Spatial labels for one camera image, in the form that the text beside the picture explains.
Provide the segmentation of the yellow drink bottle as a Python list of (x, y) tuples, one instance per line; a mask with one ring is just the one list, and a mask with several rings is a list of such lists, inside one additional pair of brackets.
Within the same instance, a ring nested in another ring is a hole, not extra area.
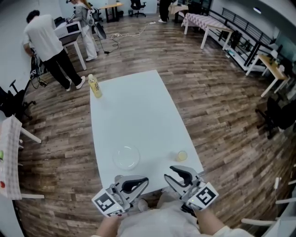
[(88, 84), (96, 98), (100, 98), (102, 96), (97, 78), (93, 74), (88, 75)]

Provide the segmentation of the clear glass plate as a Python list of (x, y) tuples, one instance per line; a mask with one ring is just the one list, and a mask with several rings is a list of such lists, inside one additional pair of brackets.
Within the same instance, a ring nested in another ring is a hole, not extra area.
[(121, 170), (133, 170), (140, 161), (139, 150), (131, 145), (118, 147), (114, 152), (112, 159), (114, 164)]

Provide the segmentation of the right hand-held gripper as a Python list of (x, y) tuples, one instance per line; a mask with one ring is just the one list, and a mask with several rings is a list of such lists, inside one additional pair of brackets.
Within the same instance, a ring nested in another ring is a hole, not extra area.
[(205, 182), (198, 173), (190, 167), (182, 165), (170, 166), (183, 179), (181, 184), (169, 175), (164, 174), (164, 179), (168, 185), (181, 196), (183, 203), (194, 209), (202, 211), (209, 207), (219, 196), (218, 192), (210, 182)]

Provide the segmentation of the person's left forearm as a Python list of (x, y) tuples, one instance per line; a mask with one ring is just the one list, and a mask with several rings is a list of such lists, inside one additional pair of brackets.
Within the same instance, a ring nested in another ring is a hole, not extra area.
[(119, 216), (105, 217), (96, 231), (99, 237), (116, 237), (120, 223)]

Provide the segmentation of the checked cloth long table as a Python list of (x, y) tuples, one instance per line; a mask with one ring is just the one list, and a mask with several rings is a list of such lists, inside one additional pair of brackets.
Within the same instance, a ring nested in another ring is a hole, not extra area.
[(221, 30), (228, 32), (227, 39), (223, 45), (222, 50), (227, 49), (228, 42), (230, 40), (230, 37), (233, 33), (233, 30), (225, 26), (223, 23), (220, 21), (210, 17), (210, 16), (205, 16), (205, 15), (199, 15), (199, 14), (193, 14), (193, 13), (187, 13), (183, 19), (183, 22), (181, 26), (185, 27), (184, 30), (184, 35), (187, 34), (188, 27), (199, 27), (202, 30), (204, 30), (204, 36), (202, 40), (202, 44), (200, 46), (201, 49), (204, 48), (208, 33), (210, 29), (216, 29), (216, 30)]

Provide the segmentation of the person's right forearm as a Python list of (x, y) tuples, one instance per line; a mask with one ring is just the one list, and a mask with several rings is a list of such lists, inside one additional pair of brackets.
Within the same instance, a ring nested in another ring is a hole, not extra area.
[(231, 230), (210, 209), (195, 211), (202, 234), (211, 237), (230, 237)]

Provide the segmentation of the black oval panel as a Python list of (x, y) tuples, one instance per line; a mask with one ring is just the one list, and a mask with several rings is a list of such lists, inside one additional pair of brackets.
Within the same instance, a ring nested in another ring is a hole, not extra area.
[(96, 25), (94, 26), (94, 31), (97, 34), (99, 39), (107, 39), (106, 33), (99, 22), (97, 22)]

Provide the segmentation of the round wooden desk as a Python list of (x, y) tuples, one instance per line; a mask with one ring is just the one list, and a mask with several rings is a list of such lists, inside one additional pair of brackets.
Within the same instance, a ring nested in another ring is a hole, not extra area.
[[(105, 5), (105, 6), (99, 8), (99, 10), (105, 10), (105, 16), (106, 16), (107, 23), (119, 21), (119, 16), (118, 16), (118, 7), (119, 6), (123, 6), (123, 3), (117, 2), (115, 4)], [(111, 19), (109, 18), (108, 9), (111, 9), (111, 13), (112, 13)]]

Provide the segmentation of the checked cloth side table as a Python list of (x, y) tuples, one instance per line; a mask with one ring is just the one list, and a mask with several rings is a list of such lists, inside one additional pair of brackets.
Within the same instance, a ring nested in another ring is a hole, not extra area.
[(0, 181), (5, 183), (5, 188), (0, 187), (0, 195), (11, 200), (44, 199), (44, 195), (25, 194), (20, 191), (18, 152), (19, 148), (22, 148), (21, 134), (37, 143), (42, 142), (41, 139), (24, 129), (22, 123), (13, 115), (0, 122), (0, 150), (4, 152), (4, 158), (0, 160)]

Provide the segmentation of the black office chair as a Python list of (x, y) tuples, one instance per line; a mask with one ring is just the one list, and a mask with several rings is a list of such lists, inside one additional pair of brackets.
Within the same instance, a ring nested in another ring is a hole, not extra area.
[(16, 92), (15, 95), (8, 90), (5, 92), (2, 87), (0, 87), (0, 111), (4, 113), (6, 117), (14, 115), (18, 120), (21, 120), (25, 115), (29, 120), (32, 120), (32, 116), (26, 113), (26, 110), (31, 104), (35, 105), (35, 101), (30, 101), (29, 103), (24, 101), (25, 90), (18, 91), (14, 85), (16, 80), (12, 81), (10, 87)]
[(296, 132), (296, 99), (280, 107), (279, 101), (281, 99), (280, 96), (278, 96), (277, 100), (269, 97), (265, 112), (258, 108), (255, 109), (255, 112), (259, 113), (265, 120), (262, 124), (257, 126), (257, 129), (266, 125), (266, 130), (268, 131), (267, 138), (269, 140), (272, 139), (272, 131), (275, 128), (286, 130), (293, 125), (293, 132)]
[(144, 9), (146, 6), (146, 2), (142, 2), (141, 0), (130, 0), (131, 1), (131, 9), (137, 11), (134, 15), (138, 18), (139, 15), (143, 15), (146, 17), (145, 13), (140, 12), (141, 9)]

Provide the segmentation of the wooden desk with white legs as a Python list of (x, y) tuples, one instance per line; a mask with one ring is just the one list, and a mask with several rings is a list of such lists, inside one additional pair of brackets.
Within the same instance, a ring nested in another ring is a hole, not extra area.
[(265, 70), (263, 71), (262, 76), (266, 73), (266, 71), (269, 71), (274, 76), (274, 80), (268, 86), (268, 88), (261, 94), (261, 98), (263, 98), (278, 81), (282, 81), (281, 84), (274, 91), (274, 93), (276, 94), (287, 84), (287, 82), (290, 80), (289, 77), (283, 71), (280, 70), (280, 66), (276, 64), (274, 58), (262, 54), (258, 54), (255, 57), (253, 63), (246, 72), (246, 76), (250, 74), (258, 60), (260, 60), (265, 66)]

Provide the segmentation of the black metal railing shelf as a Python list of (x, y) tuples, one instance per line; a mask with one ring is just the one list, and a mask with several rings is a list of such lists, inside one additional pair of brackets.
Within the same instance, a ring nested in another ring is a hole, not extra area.
[(232, 11), (226, 8), (222, 13), (209, 10), (209, 16), (233, 30), (225, 50), (244, 71), (258, 54), (269, 56), (273, 50), (278, 51), (274, 39)]

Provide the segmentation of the dark top white-leg table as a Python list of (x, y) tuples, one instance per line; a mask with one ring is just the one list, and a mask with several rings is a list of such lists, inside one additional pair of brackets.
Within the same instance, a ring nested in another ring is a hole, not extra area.
[(68, 53), (68, 50), (67, 50), (67, 47), (68, 46), (74, 46), (75, 50), (76, 50), (76, 54), (79, 58), (79, 61), (83, 67), (83, 70), (86, 70), (87, 67), (86, 67), (86, 64), (85, 64), (85, 60), (83, 59), (83, 56), (81, 54), (81, 51), (80, 51), (80, 48), (79, 48), (79, 45), (78, 45), (78, 39), (80, 38), (80, 34), (79, 33), (76, 33), (76, 34), (73, 34), (73, 35), (68, 35), (68, 36), (65, 36), (65, 37), (62, 37), (60, 38), (60, 41), (63, 45), (63, 48), (65, 50), (66, 53)]

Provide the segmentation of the person's white top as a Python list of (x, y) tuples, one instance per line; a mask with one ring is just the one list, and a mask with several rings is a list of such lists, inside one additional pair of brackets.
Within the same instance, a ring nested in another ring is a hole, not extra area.
[[(230, 237), (254, 237), (243, 229), (231, 229)], [(125, 218), (118, 237), (211, 237), (201, 233), (197, 217), (185, 213), (171, 202), (160, 209)]]

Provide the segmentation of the white microwave oven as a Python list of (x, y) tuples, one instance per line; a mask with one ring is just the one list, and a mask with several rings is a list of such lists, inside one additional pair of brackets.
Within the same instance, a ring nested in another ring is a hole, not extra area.
[(58, 17), (54, 20), (54, 23), (56, 26), (54, 31), (59, 39), (76, 33), (81, 33), (80, 22), (69, 22), (68, 19)]

